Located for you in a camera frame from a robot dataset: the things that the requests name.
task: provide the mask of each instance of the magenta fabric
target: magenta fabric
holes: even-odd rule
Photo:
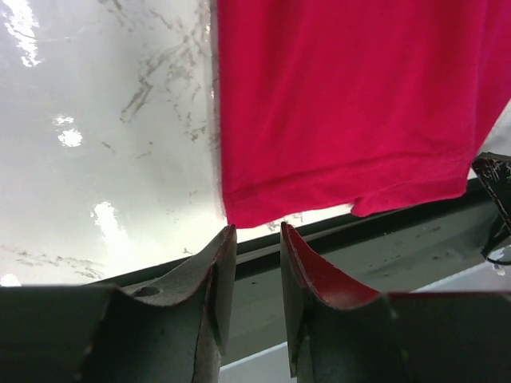
[[[511,96],[510,0],[218,0],[218,22],[238,227],[459,196]]]

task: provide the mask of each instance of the curved metal piece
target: curved metal piece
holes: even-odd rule
[[[5,381],[215,382],[228,337],[236,229],[143,286],[0,289]]]
[[[501,219],[494,223],[481,254],[488,262],[509,266],[511,265],[509,260],[495,260],[488,256],[496,248],[505,246],[504,241],[511,236],[511,157],[481,153],[472,163],[472,169],[501,215]]]
[[[379,294],[328,270],[287,224],[281,239],[289,360],[299,383],[511,381],[511,343],[502,336],[511,294]]]

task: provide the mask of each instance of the scuff mark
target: scuff mark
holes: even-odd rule
[[[112,145],[110,144],[107,144],[106,142],[102,141],[101,142],[101,145],[103,145],[105,148],[107,148],[108,150],[110,150],[113,154],[116,154],[115,150],[112,148]]]
[[[126,123],[130,122],[137,112],[145,105],[147,96],[153,89],[153,86],[149,84],[144,78],[140,78],[140,88],[133,94],[131,101],[121,110],[121,121]]]
[[[216,152],[220,149],[220,132],[214,132],[208,139],[209,149]]]
[[[200,88],[201,88],[200,84],[197,84],[197,87],[193,90],[191,101],[195,100],[195,97],[196,97],[197,93],[200,91]]]
[[[274,232],[275,230],[277,230],[277,228],[279,228],[279,224],[280,224],[279,221],[273,221],[273,222],[267,223],[266,227],[268,228],[269,231]]]
[[[90,267],[86,267],[85,271],[75,271],[74,274],[83,275],[86,278],[90,278],[90,279],[94,279],[94,280],[103,278],[102,273],[100,273],[94,269],[91,269]]]
[[[201,126],[200,128],[195,128],[191,130],[187,130],[184,132],[187,136],[190,137],[190,141],[195,143],[197,139],[199,138],[199,133],[202,133],[203,135],[206,134],[206,125]]]
[[[440,231],[441,229],[442,229],[442,227],[437,226],[437,227],[435,227],[435,228],[433,228],[433,229],[431,229],[431,230],[428,230],[428,231],[425,231],[425,232],[423,232],[423,233],[421,233],[421,234],[418,234],[415,238],[421,238],[421,237],[422,237],[422,236],[424,236],[424,235],[428,235],[428,234],[431,234],[431,233],[435,233],[435,232],[437,232],[437,231]]]
[[[293,219],[299,219],[300,223],[303,223],[303,214],[302,213],[295,213],[291,217]]]
[[[155,10],[150,10],[149,12],[151,13],[151,15],[153,17],[160,19],[160,21],[164,23],[164,25],[167,27],[168,30],[172,30],[172,28],[173,28],[172,23],[165,20],[165,18],[161,14],[159,14]]]
[[[177,120],[179,122],[183,122],[183,119],[181,117],[181,113],[179,112],[179,109],[178,109],[179,105],[177,103],[174,103],[173,107],[174,107],[174,112],[176,112]]]
[[[168,48],[160,54],[156,52],[150,58],[143,61],[143,64],[146,65],[146,70],[142,71],[142,74],[139,74],[139,89],[133,94],[129,103],[121,110],[120,120],[122,122],[131,122],[135,115],[146,104],[147,97],[154,88],[154,85],[148,81],[148,78],[150,78],[164,62],[172,57],[177,48],[179,48],[179,46]]]
[[[15,247],[1,245],[0,249],[8,251],[18,256],[16,262],[25,266],[37,267],[50,265],[53,267],[70,267],[72,269],[80,269],[78,271],[89,272],[94,274],[94,279],[102,279],[103,273],[97,268],[104,267],[101,263],[89,261],[88,259],[76,259],[72,257],[50,256],[47,254],[31,254],[25,250],[19,250]]]
[[[139,158],[142,158],[142,157],[145,157],[145,156],[148,156],[149,154],[151,154],[152,152],[149,150],[148,152],[146,153],[142,153],[140,154],[139,156],[135,157],[135,160],[138,160]]]
[[[121,26],[125,26],[125,23],[128,22],[131,26],[127,29],[128,32],[133,32],[135,28],[137,27],[137,24],[133,20],[133,16],[130,18],[125,13],[125,10],[123,6],[121,5],[121,2],[119,0],[98,0],[100,4],[104,5],[106,8],[106,11],[109,14],[115,15],[115,18],[117,19],[117,22]]]

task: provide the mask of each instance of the white surface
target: white surface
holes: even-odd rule
[[[506,105],[504,112],[482,145],[481,152],[511,156],[511,101]]]
[[[0,278],[91,282],[199,251],[226,223],[208,3],[0,0],[0,18]]]
[[[504,271],[503,275],[499,275],[493,269],[493,265],[485,262],[424,286],[415,292],[511,291],[511,268],[504,267]]]
[[[291,379],[287,343],[220,368],[219,383],[296,383]]]

